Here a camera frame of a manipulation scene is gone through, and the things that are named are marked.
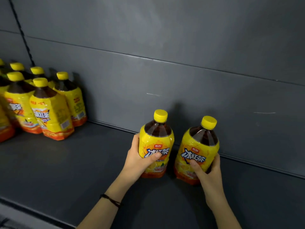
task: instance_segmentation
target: human arm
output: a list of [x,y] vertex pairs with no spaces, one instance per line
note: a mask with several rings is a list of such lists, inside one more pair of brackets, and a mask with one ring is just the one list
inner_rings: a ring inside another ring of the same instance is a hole
[[[147,158],[141,158],[138,150],[139,134],[136,134],[121,173],[105,192],[117,202],[122,201],[128,189],[139,179],[144,170],[161,157],[161,153],[155,153]],[[118,207],[110,200],[101,198],[76,229],[109,229],[117,211]]]
[[211,172],[208,174],[201,169],[195,160],[191,160],[190,164],[200,180],[207,205],[214,214],[218,229],[241,229],[224,194],[219,154],[214,158]]

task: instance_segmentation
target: barcode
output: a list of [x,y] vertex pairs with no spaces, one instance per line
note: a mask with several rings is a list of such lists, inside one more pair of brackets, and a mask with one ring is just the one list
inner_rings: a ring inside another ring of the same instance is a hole
[[85,112],[81,112],[77,115],[77,118],[80,120],[85,115]]
[[70,125],[70,121],[67,120],[66,122],[63,122],[60,126],[62,129],[65,129],[66,127],[68,127]]

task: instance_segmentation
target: black bracelet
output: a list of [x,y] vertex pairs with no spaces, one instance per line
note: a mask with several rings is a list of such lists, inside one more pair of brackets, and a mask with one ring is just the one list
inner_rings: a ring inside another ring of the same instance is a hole
[[114,201],[112,198],[110,198],[108,195],[105,194],[101,194],[100,197],[101,198],[106,198],[108,199],[110,202],[112,202],[115,206],[117,206],[118,208],[120,208],[121,206],[123,206],[123,204],[121,204],[120,202]]

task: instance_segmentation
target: finger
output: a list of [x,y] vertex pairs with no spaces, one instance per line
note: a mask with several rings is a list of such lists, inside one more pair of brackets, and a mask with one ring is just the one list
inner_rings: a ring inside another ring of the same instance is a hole
[[207,174],[204,173],[200,165],[194,159],[190,160],[190,165],[193,168],[194,172],[196,173],[197,177],[200,179],[200,181],[206,178]]
[[215,170],[220,170],[220,156],[218,153],[211,164],[211,172]]
[[150,155],[148,158],[144,158],[142,160],[143,166],[145,168],[149,167],[153,162],[156,162],[159,158],[161,158],[162,154],[160,152]]
[[139,133],[134,135],[134,138],[132,139],[132,146],[130,148],[131,150],[138,150],[139,149]]

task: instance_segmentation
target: gray shelf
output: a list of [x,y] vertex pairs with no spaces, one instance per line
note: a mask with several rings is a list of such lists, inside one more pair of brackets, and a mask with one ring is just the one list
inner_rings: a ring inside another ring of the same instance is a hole
[[[21,133],[0,145],[0,199],[77,226],[119,174],[132,137],[93,123],[60,142]],[[216,228],[201,187],[175,178],[175,152],[163,178],[131,187],[112,228]],[[305,228],[305,180],[227,158],[221,169],[242,228]]]

